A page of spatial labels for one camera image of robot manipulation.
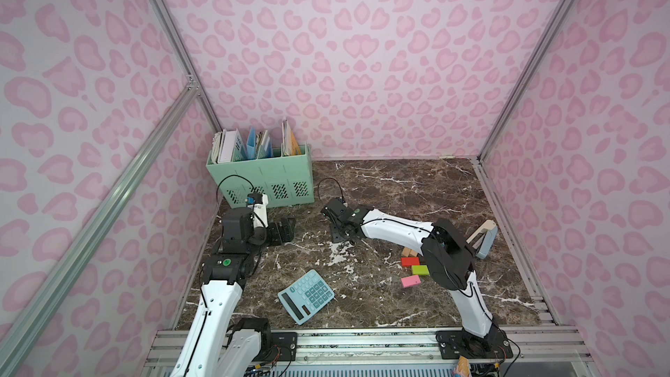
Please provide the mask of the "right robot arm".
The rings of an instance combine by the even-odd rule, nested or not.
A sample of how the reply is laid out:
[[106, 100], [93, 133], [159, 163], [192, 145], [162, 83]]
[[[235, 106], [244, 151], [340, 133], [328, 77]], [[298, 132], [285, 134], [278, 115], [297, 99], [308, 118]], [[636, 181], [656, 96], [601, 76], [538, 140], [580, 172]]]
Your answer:
[[495, 326], [492, 313], [479, 290], [476, 251], [447, 219], [413, 221], [391, 216], [368, 206], [352, 208], [333, 198], [321, 209], [335, 237], [351, 240], [370, 238], [408, 248], [421, 255], [429, 276], [449, 291], [462, 319], [462, 330], [486, 339]]

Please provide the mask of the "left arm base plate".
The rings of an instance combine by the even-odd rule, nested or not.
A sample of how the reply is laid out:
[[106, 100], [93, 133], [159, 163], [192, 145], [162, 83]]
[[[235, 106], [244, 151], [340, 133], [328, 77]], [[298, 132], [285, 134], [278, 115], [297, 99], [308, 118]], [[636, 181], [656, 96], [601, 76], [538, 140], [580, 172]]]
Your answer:
[[298, 334], [296, 332], [272, 331], [268, 342], [263, 342], [260, 351], [253, 361], [269, 363], [278, 361], [295, 361], [298, 347]]

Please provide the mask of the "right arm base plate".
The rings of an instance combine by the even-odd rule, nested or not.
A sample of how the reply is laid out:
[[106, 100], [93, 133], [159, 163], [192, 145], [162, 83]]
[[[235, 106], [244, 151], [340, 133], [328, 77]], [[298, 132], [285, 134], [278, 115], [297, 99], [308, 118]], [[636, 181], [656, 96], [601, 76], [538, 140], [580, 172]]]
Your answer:
[[504, 331], [492, 327], [484, 337], [460, 331], [439, 331], [435, 335], [436, 342], [443, 360], [458, 360], [461, 357], [469, 360], [506, 361], [514, 357]]

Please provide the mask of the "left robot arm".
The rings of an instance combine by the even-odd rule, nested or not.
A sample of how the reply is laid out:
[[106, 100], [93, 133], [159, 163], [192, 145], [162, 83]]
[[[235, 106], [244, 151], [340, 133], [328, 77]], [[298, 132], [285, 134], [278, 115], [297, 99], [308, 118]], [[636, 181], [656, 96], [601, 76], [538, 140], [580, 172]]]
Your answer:
[[252, 193], [244, 207], [222, 216], [222, 233], [202, 267], [200, 299], [172, 376], [267, 376], [282, 347], [264, 318], [233, 323], [244, 287], [258, 268], [262, 250], [289, 220], [270, 223], [269, 197]]

